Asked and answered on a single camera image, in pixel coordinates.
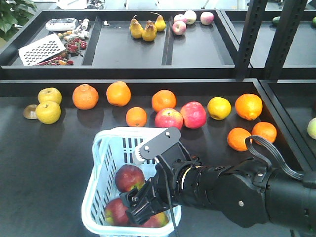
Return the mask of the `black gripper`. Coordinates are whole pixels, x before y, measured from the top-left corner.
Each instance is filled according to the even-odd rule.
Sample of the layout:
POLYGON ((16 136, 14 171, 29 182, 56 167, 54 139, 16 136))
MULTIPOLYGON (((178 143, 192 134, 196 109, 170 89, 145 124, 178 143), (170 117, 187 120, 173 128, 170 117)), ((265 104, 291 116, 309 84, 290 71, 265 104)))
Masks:
POLYGON ((138 163, 156 162, 156 174, 138 189, 119 195, 127 207, 126 214, 132 224, 143 225, 152 216, 169 210, 173 205, 189 205, 183 192, 185 172, 200 166, 180 142, 178 128, 161 129, 160 133, 136 146, 133 157, 138 163))

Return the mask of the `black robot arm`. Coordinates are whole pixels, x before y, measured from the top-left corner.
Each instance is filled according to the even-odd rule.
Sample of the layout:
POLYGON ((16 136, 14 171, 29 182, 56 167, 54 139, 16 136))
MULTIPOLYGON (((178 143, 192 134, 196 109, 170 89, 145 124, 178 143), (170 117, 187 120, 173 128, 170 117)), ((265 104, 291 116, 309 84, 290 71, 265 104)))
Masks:
POLYGON ((189 155, 178 128, 165 129, 135 149, 140 160, 156 160, 156 174, 141 188, 122 193, 127 216, 144 224, 175 206, 219 210, 248 228, 271 222, 316 232, 316 174, 299 173, 284 161, 267 139, 245 140, 251 157, 237 165, 206 166, 189 155))

